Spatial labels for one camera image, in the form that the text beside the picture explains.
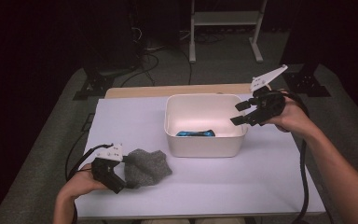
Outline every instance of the gray carpet floor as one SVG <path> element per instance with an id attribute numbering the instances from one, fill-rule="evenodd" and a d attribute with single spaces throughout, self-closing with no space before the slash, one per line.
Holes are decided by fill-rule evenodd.
<path id="1" fill-rule="evenodd" d="M 191 85 L 245 83 L 279 67 L 279 60 L 288 33 L 261 33 L 258 41 L 264 62 L 256 63 L 247 37 L 251 34 L 226 35 L 226 38 L 212 45 L 196 46 L 197 62 L 191 65 Z M 188 45 L 182 50 L 188 53 Z M 186 57 L 179 50 L 166 49 L 154 53 L 158 57 L 158 66 L 149 72 L 156 86 L 187 85 L 190 67 Z M 155 64 L 152 57 L 144 57 L 144 67 Z M 290 65 L 289 70 L 296 71 L 298 65 Z M 113 87 L 119 87 L 131 74 L 118 77 Z M 311 119 L 321 127 L 337 146 L 340 152 L 358 170 L 358 107 L 343 90 L 336 74 L 320 65 L 315 72 L 319 82 L 324 85 L 331 97 L 311 98 L 301 95 L 310 110 Z M 51 223 L 54 201 L 57 192 L 65 183 L 64 165 L 66 157 L 81 135 L 81 128 L 96 108 L 100 97 L 74 101 L 86 80 L 82 69 L 75 72 L 55 105 L 34 146 L 22 165 L 12 187 L 0 206 L 0 224 Z M 125 87 L 151 86 L 151 80 L 139 75 Z M 274 89 L 286 88 L 282 77 L 271 84 Z M 74 148 L 69 167 L 78 160 L 87 142 L 83 136 Z M 324 183 L 310 154 L 307 166 L 319 190 L 325 206 L 335 223 L 342 223 L 335 206 L 324 188 Z M 288 224 L 295 216 L 257 217 L 257 223 Z M 330 223 L 327 214 L 307 216 L 309 223 Z M 131 220 L 107 220 L 108 223 L 124 224 Z M 79 223 L 102 223 L 101 220 L 80 220 Z"/>

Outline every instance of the gray cloth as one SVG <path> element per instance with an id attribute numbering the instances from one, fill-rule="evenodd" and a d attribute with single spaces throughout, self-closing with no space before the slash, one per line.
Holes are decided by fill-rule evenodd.
<path id="1" fill-rule="evenodd" d="M 133 150 L 125 158 L 124 174 L 128 189 L 156 185 L 161 179 L 172 174 L 162 151 L 146 152 Z"/>

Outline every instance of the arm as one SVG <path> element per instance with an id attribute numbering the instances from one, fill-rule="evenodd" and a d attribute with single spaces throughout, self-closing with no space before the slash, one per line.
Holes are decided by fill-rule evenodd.
<path id="1" fill-rule="evenodd" d="M 358 224 L 358 172 L 324 133 L 289 99 L 286 99 L 286 107 L 280 116 L 268 123 L 304 138 L 344 222 Z"/>
<path id="2" fill-rule="evenodd" d="M 106 189 L 102 183 L 94 180 L 91 173 L 91 164 L 86 164 L 60 190 L 54 208 L 54 224 L 72 223 L 74 217 L 75 199 L 95 189 Z"/>

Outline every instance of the table surface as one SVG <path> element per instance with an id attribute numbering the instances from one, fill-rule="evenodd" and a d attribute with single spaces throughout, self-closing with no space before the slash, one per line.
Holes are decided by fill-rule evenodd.
<path id="1" fill-rule="evenodd" d="M 121 143 L 124 155 L 136 148 L 167 155 L 172 175 L 156 186 L 96 190 L 76 200 L 80 219 L 233 217 L 295 214 L 303 187 L 299 152 L 290 133 L 273 125 L 249 127 L 239 154 L 232 158 L 176 158 L 163 128 L 168 96 L 182 93 L 233 93 L 247 100 L 249 84 L 111 89 L 97 105 L 85 151 Z M 91 155 L 84 163 L 91 162 Z M 124 178 L 124 164 L 115 168 Z M 309 214 L 325 212 L 307 172 Z"/>

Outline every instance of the white plastic bin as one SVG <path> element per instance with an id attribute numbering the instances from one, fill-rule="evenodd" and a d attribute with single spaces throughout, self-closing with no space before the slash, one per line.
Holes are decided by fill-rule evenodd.
<path id="1" fill-rule="evenodd" d="M 164 130 L 175 157 L 234 157 L 240 151 L 246 125 L 235 126 L 231 118 L 244 115 L 233 94 L 179 94 L 168 98 Z M 215 137 L 176 136 L 179 132 L 213 130 Z"/>

